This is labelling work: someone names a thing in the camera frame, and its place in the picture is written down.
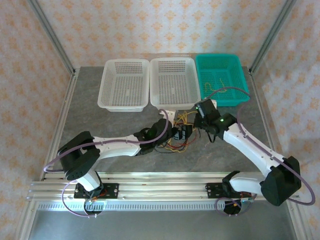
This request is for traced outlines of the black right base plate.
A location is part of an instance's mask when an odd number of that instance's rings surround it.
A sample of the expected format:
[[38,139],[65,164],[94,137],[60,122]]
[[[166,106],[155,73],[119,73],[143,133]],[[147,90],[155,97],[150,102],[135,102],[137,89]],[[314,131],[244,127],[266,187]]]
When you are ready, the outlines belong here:
[[205,189],[207,192],[207,197],[209,199],[241,199],[252,197],[252,194],[249,192],[236,192],[234,190],[230,190],[230,188],[226,186],[224,183],[219,182],[209,182],[205,185]]

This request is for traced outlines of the orange patterned backdrop cloth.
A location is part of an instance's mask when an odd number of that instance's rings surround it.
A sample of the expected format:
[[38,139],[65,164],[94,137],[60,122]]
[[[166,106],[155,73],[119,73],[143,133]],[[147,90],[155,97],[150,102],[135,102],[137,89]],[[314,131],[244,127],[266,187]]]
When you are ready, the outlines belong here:
[[[74,67],[156,53],[253,64],[286,0],[38,0]],[[0,240],[14,240],[70,73],[27,0],[0,0]],[[297,0],[254,73],[275,147],[301,161],[320,240],[320,0]]]

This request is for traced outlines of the grey metal sheet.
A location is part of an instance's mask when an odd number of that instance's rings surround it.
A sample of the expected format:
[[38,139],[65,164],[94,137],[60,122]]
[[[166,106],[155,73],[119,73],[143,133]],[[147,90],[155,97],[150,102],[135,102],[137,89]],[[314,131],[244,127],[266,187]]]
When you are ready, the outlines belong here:
[[297,240],[288,208],[256,201],[243,215],[215,210],[107,211],[97,218],[36,213],[28,240]]

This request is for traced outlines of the teal perforated plastic basket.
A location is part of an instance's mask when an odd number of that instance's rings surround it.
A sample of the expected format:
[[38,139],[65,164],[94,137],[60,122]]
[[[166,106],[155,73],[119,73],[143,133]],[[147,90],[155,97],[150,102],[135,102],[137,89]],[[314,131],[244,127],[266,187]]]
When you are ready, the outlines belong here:
[[238,56],[226,53],[199,54],[195,57],[195,65],[202,99],[220,88],[224,89],[211,97],[219,107],[236,107],[250,99],[239,90],[227,88],[236,87],[249,92]]

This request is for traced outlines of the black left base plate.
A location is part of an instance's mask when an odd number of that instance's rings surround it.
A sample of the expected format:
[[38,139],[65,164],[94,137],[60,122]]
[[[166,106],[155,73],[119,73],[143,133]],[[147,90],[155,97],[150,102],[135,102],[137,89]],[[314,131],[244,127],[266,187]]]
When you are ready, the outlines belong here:
[[102,186],[92,191],[85,190],[80,183],[77,183],[73,197],[75,199],[117,199],[118,193],[118,183],[103,183]]

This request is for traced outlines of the aluminium table side rail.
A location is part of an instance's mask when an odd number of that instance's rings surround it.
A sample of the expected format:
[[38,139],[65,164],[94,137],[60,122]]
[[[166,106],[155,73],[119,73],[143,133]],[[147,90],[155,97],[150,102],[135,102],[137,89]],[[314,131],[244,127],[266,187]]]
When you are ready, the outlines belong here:
[[64,94],[64,99],[62,101],[62,106],[60,108],[58,120],[54,129],[54,133],[52,135],[51,143],[47,152],[47,155],[44,160],[43,167],[44,168],[50,161],[52,161],[58,152],[59,144],[61,142],[65,122],[67,119],[68,111],[70,108],[70,104],[72,101],[73,93],[75,90],[75,86],[77,83],[77,79],[79,76],[80,68],[76,68],[74,72],[71,74],[68,86],[66,88],[66,92]]
[[264,127],[264,131],[265,131],[265,134],[266,134],[266,137],[267,137],[267,141],[268,141],[268,146],[269,148],[273,151],[273,152],[276,152],[276,148],[275,148],[275,142],[273,140],[273,137],[272,137],[272,134],[271,134],[271,130],[269,128],[269,125],[268,125],[268,111],[264,108],[263,106],[263,98],[261,97],[261,94],[258,90],[258,87],[257,87],[257,84],[255,82],[255,79],[254,79],[254,76],[253,76],[253,73],[251,73],[250,69],[246,66],[246,73],[247,73],[247,76],[250,80],[250,84],[252,86],[252,89],[253,89],[253,92],[254,92],[254,95],[255,95],[255,99],[256,99],[256,102],[257,102],[257,105],[258,105],[258,108],[259,108],[259,112],[260,112],[260,115],[261,115],[261,119],[262,119],[262,122],[263,122],[263,127]]

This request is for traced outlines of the aluminium rail beam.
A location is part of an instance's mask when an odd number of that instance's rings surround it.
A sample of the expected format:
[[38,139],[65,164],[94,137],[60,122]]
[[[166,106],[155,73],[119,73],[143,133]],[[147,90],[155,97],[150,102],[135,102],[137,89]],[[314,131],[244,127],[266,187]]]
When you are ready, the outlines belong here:
[[[100,173],[104,183],[118,183],[118,201],[205,201],[205,185],[220,183],[226,172],[129,172]],[[68,181],[63,173],[46,173],[33,181],[28,201],[60,201]]]

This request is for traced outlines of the white perforated plastic basket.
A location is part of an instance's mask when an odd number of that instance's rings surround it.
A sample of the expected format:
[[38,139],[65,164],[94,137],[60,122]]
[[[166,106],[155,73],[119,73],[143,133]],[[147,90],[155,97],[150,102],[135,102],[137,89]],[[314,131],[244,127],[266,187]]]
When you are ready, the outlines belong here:
[[157,109],[192,109],[201,100],[195,61],[190,57],[152,59],[149,98]]
[[108,60],[97,105],[109,112],[142,112],[149,102],[150,62],[140,58]]

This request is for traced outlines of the aluminium frame post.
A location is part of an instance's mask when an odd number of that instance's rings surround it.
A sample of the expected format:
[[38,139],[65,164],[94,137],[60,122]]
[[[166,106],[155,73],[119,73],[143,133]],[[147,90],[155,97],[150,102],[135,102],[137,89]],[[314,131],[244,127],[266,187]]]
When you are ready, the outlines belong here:
[[55,48],[59,57],[61,58],[63,65],[73,75],[76,72],[76,69],[73,66],[70,58],[68,57],[63,45],[61,44],[58,36],[56,35],[40,3],[38,2],[38,0],[26,0],[26,1],[28,2],[35,16],[39,20],[40,25],[42,26],[43,30],[47,34],[49,40],[53,44],[53,47]]
[[261,48],[259,49],[256,57],[254,58],[251,67],[248,68],[248,71],[251,75],[253,75],[259,69],[262,60],[264,59],[269,48],[273,44],[275,38],[280,32],[283,24],[285,23],[287,17],[291,13],[296,2],[297,0],[285,0],[283,7],[281,8],[266,38],[264,39]]

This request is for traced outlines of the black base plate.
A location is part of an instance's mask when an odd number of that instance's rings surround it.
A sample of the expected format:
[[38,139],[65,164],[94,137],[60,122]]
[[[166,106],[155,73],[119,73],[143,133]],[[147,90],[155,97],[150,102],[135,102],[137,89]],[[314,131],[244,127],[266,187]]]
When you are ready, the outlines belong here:
[[252,194],[249,192],[236,192],[234,190],[230,190],[230,188],[226,186],[224,183],[219,182],[209,182],[205,185],[205,189],[207,192],[207,197],[209,199],[241,199],[252,197]]
[[92,191],[85,190],[80,183],[77,183],[73,197],[75,199],[117,199],[118,193],[118,183],[103,183],[102,186]]

